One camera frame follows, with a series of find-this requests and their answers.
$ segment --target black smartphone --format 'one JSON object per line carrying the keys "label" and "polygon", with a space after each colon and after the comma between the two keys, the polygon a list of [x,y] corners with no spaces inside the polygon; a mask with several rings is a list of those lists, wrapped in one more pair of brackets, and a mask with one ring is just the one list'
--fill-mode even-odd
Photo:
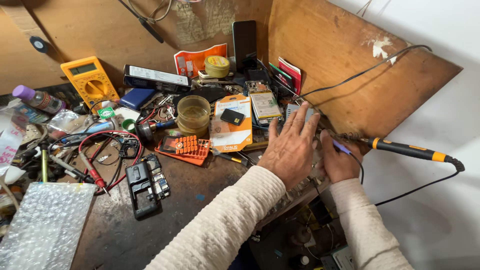
{"label": "black smartphone", "polygon": [[233,22],[233,50],[237,72],[257,66],[257,24],[255,20]]}

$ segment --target human arm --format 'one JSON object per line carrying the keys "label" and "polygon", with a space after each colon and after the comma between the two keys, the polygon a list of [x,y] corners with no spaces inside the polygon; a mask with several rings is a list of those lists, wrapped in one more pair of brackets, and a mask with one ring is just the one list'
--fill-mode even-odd
{"label": "human arm", "polygon": [[[356,161],[345,153],[335,151],[327,131],[322,131],[321,142],[324,160],[319,169],[333,183],[330,191],[358,269],[412,270],[398,249],[397,239],[385,228],[377,207],[365,194],[358,179]],[[361,160],[357,147],[347,147]]]}
{"label": "human arm", "polygon": [[307,108],[304,104],[291,114],[281,135],[277,121],[270,124],[269,145],[258,166],[220,192],[146,270],[228,268],[256,223],[312,169],[312,138],[320,115],[305,124]]}

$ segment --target yellow digital multimeter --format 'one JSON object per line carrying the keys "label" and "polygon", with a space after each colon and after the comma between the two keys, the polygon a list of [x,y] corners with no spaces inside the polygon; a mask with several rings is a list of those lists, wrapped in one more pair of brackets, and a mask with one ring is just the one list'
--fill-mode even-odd
{"label": "yellow digital multimeter", "polygon": [[[89,108],[101,100],[119,98],[96,56],[61,64],[60,68]],[[95,105],[92,111],[96,112],[99,109],[100,104]]]}

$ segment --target green sticker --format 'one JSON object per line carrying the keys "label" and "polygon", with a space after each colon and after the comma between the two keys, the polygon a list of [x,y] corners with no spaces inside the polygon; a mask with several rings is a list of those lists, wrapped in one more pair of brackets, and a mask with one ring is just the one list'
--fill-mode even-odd
{"label": "green sticker", "polygon": [[103,109],[99,109],[97,111],[98,115],[100,116],[101,119],[107,119],[112,116],[115,116],[115,112],[113,111],[112,107],[106,107]]}

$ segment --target white wall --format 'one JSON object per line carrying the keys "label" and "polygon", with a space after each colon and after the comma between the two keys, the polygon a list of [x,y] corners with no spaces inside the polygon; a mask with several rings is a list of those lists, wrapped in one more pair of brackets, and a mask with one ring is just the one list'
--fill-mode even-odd
{"label": "white wall", "polygon": [[[330,1],[352,13],[367,2]],[[473,0],[373,0],[364,16],[465,68],[387,137],[446,153],[466,167],[455,178],[379,206],[386,227],[417,270],[480,269],[478,10],[480,1]],[[451,164],[379,150],[366,156],[364,167],[364,187],[373,203],[455,172]]]}

